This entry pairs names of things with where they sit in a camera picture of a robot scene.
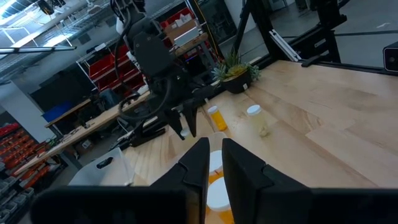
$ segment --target white column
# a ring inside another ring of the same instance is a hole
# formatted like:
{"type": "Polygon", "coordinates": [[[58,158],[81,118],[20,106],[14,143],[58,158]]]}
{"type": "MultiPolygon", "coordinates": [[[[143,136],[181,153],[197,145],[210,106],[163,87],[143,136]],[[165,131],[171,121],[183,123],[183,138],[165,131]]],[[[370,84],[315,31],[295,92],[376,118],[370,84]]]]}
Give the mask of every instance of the white column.
{"type": "Polygon", "coordinates": [[[43,142],[54,136],[45,128],[48,123],[41,116],[41,110],[31,102],[14,82],[0,86],[0,105],[38,142],[43,142]]]}
{"type": "MultiPolygon", "coordinates": [[[[231,14],[232,20],[234,21],[236,28],[239,27],[239,23],[241,22],[241,11],[242,11],[242,0],[224,0],[226,7],[228,8],[229,13],[231,14]]],[[[256,27],[256,23],[253,20],[251,14],[249,15],[248,23],[246,23],[246,28],[244,32],[252,30],[256,27]]]]}

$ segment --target clear plastic bottle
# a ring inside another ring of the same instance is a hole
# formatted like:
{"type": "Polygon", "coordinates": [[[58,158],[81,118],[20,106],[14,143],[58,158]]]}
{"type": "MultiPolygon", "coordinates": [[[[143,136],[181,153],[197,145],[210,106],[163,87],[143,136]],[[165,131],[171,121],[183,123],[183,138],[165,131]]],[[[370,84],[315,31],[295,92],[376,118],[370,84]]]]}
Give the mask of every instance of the clear plastic bottle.
{"type": "Polygon", "coordinates": [[[213,118],[213,121],[217,125],[217,128],[218,128],[219,131],[224,131],[225,129],[228,128],[226,123],[225,123],[225,121],[224,121],[223,116],[218,111],[218,107],[217,106],[212,106],[211,108],[209,108],[207,110],[207,113],[209,113],[211,118],[213,118]]]}
{"type": "Polygon", "coordinates": [[[268,133],[268,125],[265,114],[261,109],[260,105],[252,105],[247,110],[252,126],[254,130],[261,136],[264,137],[268,133]]]}

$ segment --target white bottle cap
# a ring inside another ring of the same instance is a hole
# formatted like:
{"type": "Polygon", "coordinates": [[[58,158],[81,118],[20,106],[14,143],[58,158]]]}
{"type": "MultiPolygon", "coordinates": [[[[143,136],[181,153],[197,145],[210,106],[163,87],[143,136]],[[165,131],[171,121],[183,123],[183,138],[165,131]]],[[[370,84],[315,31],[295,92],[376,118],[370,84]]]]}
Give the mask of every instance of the white bottle cap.
{"type": "Polygon", "coordinates": [[[216,174],[216,171],[220,169],[222,170],[222,168],[223,158],[221,155],[221,150],[210,153],[209,175],[216,174]]]}
{"type": "Polygon", "coordinates": [[[224,177],[210,184],[207,190],[207,206],[215,212],[224,212],[231,208],[229,206],[224,177]]]}
{"type": "Polygon", "coordinates": [[[215,112],[217,112],[217,110],[218,110],[217,106],[212,106],[211,108],[209,108],[207,110],[207,113],[209,113],[211,115],[211,114],[214,114],[215,112]]]}
{"type": "Polygon", "coordinates": [[[253,105],[248,108],[247,112],[248,112],[249,116],[254,116],[261,112],[261,107],[260,107],[260,105],[253,105]]]}
{"type": "Polygon", "coordinates": [[[191,134],[191,131],[189,130],[189,128],[184,128],[184,129],[182,129],[180,134],[182,135],[182,137],[187,137],[191,134]]]}

